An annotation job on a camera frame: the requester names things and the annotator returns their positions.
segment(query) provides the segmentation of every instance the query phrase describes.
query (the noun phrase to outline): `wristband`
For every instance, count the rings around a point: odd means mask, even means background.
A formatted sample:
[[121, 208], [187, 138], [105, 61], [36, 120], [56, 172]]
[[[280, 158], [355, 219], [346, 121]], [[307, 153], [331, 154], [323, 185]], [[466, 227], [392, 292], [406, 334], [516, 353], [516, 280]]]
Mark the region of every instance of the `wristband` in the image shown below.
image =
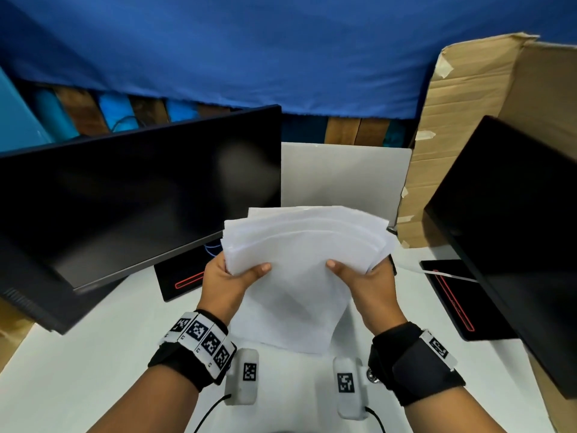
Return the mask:
[[188, 378], [200, 392], [220, 385], [237, 347], [228, 339], [228, 328], [212, 313], [184, 313], [160, 340], [148, 367], [164, 364]]
[[401, 406], [465, 386], [456, 359], [430, 334], [412, 322], [373, 338], [369, 368], [392, 390]]

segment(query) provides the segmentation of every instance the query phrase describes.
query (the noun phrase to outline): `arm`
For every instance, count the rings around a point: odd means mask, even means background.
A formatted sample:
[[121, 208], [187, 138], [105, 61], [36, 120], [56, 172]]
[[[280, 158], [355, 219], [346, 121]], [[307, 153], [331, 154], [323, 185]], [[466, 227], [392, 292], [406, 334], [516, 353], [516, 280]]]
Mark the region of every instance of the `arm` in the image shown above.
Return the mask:
[[[265, 263], [239, 276], [226, 271], [224, 254], [206, 265], [198, 309], [230, 324], [249, 286], [270, 271]], [[198, 389], [162, 364], [148, 368], [88, 433], [182, 433], [198, 400]]]
[[[365, 326], [379, 335], [407, 322], [396, 299], [389, 258], [366, 275], [329, 260], [328, 268], [348, 285]], [[415, 433], [505, 433], [464, 387], [454, 387], [405, 407]]]

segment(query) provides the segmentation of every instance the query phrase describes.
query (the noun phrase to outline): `hand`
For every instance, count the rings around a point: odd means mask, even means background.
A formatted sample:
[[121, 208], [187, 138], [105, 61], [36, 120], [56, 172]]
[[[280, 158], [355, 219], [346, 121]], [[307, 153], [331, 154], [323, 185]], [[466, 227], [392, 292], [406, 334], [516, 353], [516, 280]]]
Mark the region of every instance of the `hand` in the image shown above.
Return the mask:
[[232, 276], [226, 271], [224, 254], [220, 252], [204, 269], [203, 290], [197, 308], [212, 313], [228, 326], [241, 306], [245, 291], [269, 272], [270, 263], [263, 263]]
[[395, 275], [388, 257], [366, 275], [334, 260], [328, 260], [327, 267], [348, 285], [365, 326], [374, 335], [407, 322], [396, 299]]

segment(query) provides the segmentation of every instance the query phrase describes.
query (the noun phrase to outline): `person's left hand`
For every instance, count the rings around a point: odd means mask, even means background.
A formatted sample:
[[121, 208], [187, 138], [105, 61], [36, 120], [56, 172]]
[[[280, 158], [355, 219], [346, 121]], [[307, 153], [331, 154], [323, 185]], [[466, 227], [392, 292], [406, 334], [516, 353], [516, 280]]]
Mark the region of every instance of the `person's left hand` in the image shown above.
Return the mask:
[[203, 290], [197, 308], [212, 313], [228, 326], [241, 306], [245, 291], [269, 272], [270, 263], [263, 263], [232, 276], [226, 271], [224, 253], [220, 252], [204, 269]]

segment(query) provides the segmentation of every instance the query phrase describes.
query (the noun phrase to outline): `stack of paper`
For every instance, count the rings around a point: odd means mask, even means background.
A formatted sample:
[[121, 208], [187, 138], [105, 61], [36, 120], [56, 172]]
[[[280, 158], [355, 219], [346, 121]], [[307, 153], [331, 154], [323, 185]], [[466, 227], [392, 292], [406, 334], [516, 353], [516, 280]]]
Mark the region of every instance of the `stack of paper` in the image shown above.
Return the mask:
[[325, 263], [365, 273], [398, 243], [388, 221], [345, 207], [251, 208], [227, 220], [221, 240], [228, 272], [269, 262], [231, 322], [244, 339], [304, 353], [325, 353], [350, 302], [349, 288]]

